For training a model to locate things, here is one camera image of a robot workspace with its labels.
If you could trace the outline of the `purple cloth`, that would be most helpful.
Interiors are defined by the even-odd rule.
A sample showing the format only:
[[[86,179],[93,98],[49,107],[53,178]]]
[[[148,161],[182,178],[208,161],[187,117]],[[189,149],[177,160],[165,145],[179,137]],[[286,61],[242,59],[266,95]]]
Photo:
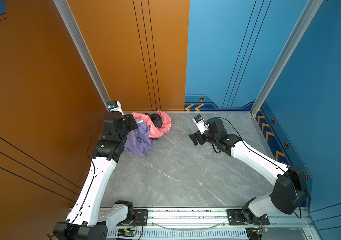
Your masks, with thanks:
[[[129,154],[146,158],[147,152],[155,145],[155,140],[149,138],[150,130],[143,120],[135,119],[137,129],[128,133],[124,151]]]

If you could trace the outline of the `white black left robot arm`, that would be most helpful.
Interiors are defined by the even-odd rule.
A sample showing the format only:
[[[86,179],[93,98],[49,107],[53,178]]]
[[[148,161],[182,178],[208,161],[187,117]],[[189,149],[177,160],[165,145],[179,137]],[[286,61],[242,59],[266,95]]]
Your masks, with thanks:
[[[103,119],[104,132],[95,145],[91,166],[81,193],[66,220],[57,222],[53,234],[59,240],[104,240],[110,229],[134,220],[134,206],[116,201],[99,220],[101,201],[107,183],[124,151],[128,133],[137,129],[133,115],[109,112]]]

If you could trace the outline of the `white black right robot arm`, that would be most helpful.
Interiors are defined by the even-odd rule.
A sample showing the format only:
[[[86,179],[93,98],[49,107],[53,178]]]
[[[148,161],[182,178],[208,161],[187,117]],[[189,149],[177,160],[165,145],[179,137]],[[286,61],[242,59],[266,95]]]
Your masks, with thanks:
[[[195,116],[193,122],[198,130],[189,138],[194,145],[209,143],[217,154],[225,153],[242,161],[273,185],[271,193],[254,197],[242,207],[242,221],[253,225],[269,213],[294,214],[309,197],[303,170],[262,154],[246,143],[239,133],[228,134],[223,120],[221,117],[204,120],[201,115]]]

